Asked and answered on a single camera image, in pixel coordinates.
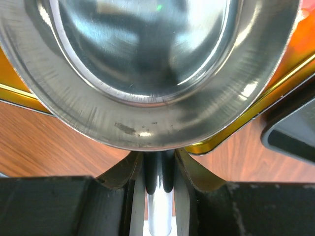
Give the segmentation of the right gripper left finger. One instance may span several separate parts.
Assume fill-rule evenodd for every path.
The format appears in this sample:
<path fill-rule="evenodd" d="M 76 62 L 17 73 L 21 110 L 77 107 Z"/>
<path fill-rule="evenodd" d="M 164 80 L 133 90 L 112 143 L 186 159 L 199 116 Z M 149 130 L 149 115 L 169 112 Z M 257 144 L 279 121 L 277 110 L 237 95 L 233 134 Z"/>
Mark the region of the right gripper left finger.
<path fill-rule="evenodd" d="M 3 177 L 3 236 L 140 236 L 143 155 L 131 152 L 98 177 Z"/>

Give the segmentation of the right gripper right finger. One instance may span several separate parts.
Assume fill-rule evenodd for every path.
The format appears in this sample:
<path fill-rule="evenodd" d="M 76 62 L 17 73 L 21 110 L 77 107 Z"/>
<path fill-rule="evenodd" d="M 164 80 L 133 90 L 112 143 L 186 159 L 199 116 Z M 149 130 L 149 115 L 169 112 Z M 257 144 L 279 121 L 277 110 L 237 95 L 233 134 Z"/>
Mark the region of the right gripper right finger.
<path fill-rule="evenodd" d="M 180 236 L 312 236 L 315 185 L 230 182 L 184 149 L 175 150 L 174 198 Z"/>

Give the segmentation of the metal scoop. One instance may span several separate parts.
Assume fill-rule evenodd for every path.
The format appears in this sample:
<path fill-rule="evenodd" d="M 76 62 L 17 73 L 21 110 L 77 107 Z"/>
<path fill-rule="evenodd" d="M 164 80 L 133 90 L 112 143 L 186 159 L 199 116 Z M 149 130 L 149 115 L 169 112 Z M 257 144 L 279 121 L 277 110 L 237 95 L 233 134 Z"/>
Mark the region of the metal scoop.
<path fill-rule="evenodd" d="M 298 0 L 3 0 L 0 43 L 77 132 L 143 155 L 150 223 L 171 230 L 175 150 L 219 133 L 274 74 Z"/>

